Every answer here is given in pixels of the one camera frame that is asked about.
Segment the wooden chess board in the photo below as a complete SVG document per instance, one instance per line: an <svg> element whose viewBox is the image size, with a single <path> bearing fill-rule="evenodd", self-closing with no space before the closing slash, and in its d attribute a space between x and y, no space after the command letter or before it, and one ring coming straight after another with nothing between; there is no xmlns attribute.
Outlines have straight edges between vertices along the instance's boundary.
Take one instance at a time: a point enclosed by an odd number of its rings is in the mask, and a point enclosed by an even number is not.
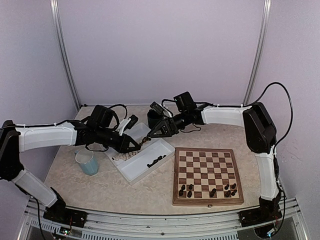
<svg viewBox="0 0 320 240"><path fill-rule="evenodd" d="M225 197L227 191L237 193ZM179 190L185 185L183 196ZM215 188L214 197L210 191ZM235 206L244 203L244 195L235 154L232 149L177 147L174 155L173 198L174 206Z"/></svg>

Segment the dark rook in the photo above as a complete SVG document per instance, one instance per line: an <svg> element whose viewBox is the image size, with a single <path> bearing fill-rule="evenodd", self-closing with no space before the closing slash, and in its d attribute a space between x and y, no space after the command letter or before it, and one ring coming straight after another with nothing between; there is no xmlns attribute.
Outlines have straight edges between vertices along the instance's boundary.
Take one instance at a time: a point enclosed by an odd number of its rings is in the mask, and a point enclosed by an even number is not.
<svg viewBox="0 0 320 240"><path fill-rule="evenodd" d="M178 196L179 196L179 197L182 197L183 195L184 195L184 190L182 190L182 189L179 190L179 191L178 191Z"/></svg>

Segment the dark piece corner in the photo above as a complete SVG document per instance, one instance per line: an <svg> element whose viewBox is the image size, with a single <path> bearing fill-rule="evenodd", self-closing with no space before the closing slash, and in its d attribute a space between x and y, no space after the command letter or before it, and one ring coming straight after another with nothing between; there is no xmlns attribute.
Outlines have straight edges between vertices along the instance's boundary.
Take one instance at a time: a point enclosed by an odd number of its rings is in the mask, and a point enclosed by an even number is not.
<svg viewBox="0 0 320 240"><path fill-rule="evenodd" d="M235 190L233 190L233 191L231 192L231 195L232 195L232 196L235 196L236 193L237 193L237 190L235 189Z"/></svg>

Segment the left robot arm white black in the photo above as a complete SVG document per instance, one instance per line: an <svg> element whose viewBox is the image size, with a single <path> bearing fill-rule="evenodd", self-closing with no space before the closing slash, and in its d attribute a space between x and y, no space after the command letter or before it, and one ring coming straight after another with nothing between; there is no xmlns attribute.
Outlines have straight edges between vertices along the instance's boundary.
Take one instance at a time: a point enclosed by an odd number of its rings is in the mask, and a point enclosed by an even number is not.
<svg viewBox="0 0 320 240"><path fill-rule="evenodd" d="M134 114L120 120L112 107L96 105L91 115L82 120L64 120L43 125L17 125L7 120L0 129L0 178L13 182L45 207L63 223L70 218L65 202L52 188L35 177L20 161L22 152L55 146L100 144L120 154L139 151L141 145L125 130L138 122Z"/></svg>

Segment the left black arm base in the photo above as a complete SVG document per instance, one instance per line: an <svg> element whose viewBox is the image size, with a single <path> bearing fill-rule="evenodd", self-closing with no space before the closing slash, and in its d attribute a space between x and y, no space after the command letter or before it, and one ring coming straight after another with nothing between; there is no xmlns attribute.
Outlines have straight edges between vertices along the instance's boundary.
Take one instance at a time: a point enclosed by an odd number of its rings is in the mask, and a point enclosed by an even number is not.
<svg viewBox="0 0 320 240"><path fill-rule="evenodd" d="M45 208L43 218L71 227L84 228L88 213L82 210L67 208L60 194L53 187L51 187L51 190L55 193L57 200L52 206Z"/></svg>

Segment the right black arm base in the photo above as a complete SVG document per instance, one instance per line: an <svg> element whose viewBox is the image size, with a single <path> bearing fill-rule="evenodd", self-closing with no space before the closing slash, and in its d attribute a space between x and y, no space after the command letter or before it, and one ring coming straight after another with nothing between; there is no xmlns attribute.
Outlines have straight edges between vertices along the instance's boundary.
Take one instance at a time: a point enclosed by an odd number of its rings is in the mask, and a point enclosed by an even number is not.
<svg viewBox="0 0 320 240"><path fill-rule="evenodd" d="M266 200L259 197L258 207L242 210L238 213L241 226L248 227L282 218L283 214L279 206L281 197L281 192L279 192L272 200Z"/></svg>

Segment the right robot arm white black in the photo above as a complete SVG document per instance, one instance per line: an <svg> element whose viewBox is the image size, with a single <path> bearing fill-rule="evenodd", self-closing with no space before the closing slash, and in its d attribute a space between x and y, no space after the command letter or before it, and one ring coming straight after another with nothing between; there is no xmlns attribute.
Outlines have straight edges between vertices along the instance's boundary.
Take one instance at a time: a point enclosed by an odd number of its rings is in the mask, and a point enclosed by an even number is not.
<svg viewBox="0 0 320 240"><path fill-rule="evenodd" d="M150 138L168 138L188 125L222 124L243 127L247 147L254 153L260 178L261 207L256 218L266 222L275 212L281 193L278 187L279 166L276 160L277 129L261 102L239 106L218 106L194 102L188 91L173 98L178 114L164 116L147 134Z"/></svg>

